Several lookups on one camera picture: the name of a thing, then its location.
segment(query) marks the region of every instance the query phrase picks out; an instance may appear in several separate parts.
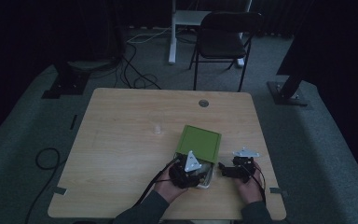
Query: wooden table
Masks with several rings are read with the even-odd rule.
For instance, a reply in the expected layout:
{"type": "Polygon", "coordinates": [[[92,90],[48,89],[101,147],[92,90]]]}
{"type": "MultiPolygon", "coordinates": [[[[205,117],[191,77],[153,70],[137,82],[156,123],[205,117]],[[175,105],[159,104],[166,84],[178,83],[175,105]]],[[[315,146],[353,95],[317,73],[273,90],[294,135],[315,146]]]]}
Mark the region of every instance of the wooden table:
{"type": "MultiPolygon", "coordinates": [[[[267,208],[284,219],[281,194],[258,122],[252,96],[244,92],[97,89],[79,128],[48,214],[51,217],[116,217],[132,207],[147,184],[169,162],[185,124],[221,133],[219,161],[232,166],[243,146],[267,182],[267,208]],[[199,106],[207,100],[207,107],[199,106]],[[162,134],[153,134],[148,113],[165,112],[162,134]]],[[[216,169],[208,189],[190,189],[163,219],[241,219],[243,203],[230,178],[216,169]]]]}

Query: hand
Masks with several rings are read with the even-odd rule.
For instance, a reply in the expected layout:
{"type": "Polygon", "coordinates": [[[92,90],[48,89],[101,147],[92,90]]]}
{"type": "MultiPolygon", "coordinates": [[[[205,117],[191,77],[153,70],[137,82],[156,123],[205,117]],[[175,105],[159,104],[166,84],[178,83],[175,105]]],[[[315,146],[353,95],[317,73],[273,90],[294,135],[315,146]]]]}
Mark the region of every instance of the hand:
{"type": "Polygon", "coordinates": [[[172,203],[177,197],[186,192],[188,189],[180,189],[176,187],[170,179],[170,167],[159,177],[154,190],[161,195],[168,203],[172,203]]]}
{"type": "MultiPolygon", "coordinates": [[[[258,166],[257,162],[255,162],[255,167],[258,169],[255,170],[254,177],[261,184],[260,179],[260,167],[258,166]]],[[[263,201],[263,197],[261,196],[260,188],[258,187],[257,183],[250,178],[248,182],[243,183],[242,179],[234,178],[234,182],[237,186],[238,192],[245,203],[245,205],[249,203],[261,202],[263,201]]]]}

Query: small white object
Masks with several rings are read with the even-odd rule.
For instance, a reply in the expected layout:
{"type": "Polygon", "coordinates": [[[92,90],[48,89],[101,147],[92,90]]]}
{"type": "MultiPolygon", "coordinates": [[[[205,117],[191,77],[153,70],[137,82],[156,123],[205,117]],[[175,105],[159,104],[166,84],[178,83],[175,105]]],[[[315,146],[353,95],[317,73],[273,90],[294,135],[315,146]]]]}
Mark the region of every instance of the small white object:
{"type": "Polygon", "coordinates": [[[197,158],[194,156],[193,151],[192,150],[188,151],[185,171],[190,172],[190,171],[198,170],[201,168],[201,166],[202,164],[200,164],[199,161],[197,161],[197,158]]]}
{"type": "Polygon", "coordinates": [[[233,152],[232,154],[238,157],[260,157],[258,152],[254,152],[247,147],[243,147],[240,151],[233,152]]]}

